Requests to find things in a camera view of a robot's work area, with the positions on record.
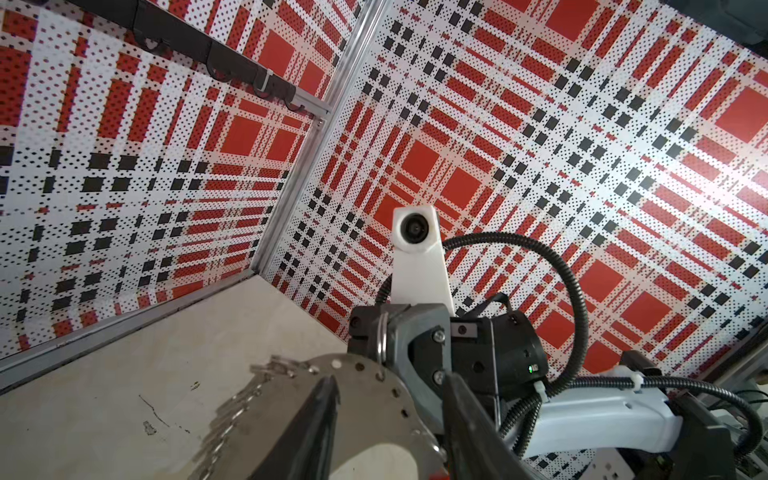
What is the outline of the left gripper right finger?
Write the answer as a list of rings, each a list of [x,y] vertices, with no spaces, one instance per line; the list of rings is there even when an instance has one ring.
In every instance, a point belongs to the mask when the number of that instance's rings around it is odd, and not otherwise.
[[[446,375],[443,383],[444,448],[450,479],[532,479],[507,449],[463,378]]]

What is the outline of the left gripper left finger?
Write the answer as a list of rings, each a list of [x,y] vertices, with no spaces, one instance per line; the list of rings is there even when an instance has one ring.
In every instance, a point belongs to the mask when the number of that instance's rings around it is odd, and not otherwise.
[[[328,479],[339,401],[336,378],[320,379],[248,479]]]

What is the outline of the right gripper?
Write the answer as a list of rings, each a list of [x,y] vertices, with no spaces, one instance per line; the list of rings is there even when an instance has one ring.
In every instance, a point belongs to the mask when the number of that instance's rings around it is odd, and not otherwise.
[[[434,434],[444,433],[442,383],[460,375],[493,420],[503,406],[545,382],[547,355],[528,318],[511,308],[495,317],[475,309],[452,317],[445,305],[357,306],[349,317],[348,351],[395,374]]]

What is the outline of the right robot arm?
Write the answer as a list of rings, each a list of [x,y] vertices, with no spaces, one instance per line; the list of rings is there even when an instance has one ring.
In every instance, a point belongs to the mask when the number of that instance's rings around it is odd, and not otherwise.
[[[354,308],[350,353],[368,357],[407,387],[419,417],[442,436],[443,382],[460,375],[500,438],[523,455],[579,448],[662,454],[672,477],[724,472],[754,452],[765,427],[752,405],[705,382],[662,376],[636,351],[603,376],[543,391],[546,354],[520,311],[452,317],[437,304]]]

